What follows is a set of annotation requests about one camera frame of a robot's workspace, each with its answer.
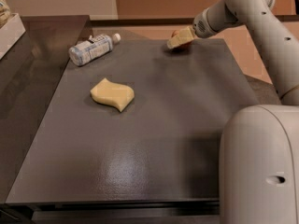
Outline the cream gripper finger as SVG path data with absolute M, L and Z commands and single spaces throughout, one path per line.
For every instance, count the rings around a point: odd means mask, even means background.
M 191 26 L 187 26 L 173 32 L 166 45 L 169 49 L 186 49 L 195 39 L 195 33 Z

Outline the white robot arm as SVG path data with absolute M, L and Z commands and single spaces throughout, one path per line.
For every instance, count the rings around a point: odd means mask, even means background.
M 220 0 L 173 35 L 170 49 L 245 25 L 280 100 L 238 111 L 219 157 L 220 224 L 299 224 L 299 41 L 275 0 Z

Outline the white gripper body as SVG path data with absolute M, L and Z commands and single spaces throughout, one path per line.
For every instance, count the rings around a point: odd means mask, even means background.
M 208 21 L 208 11 L 208 8 L 202 11 L 192 22 L 192 28 L 199 38 L 209 38 L 217 33 Z

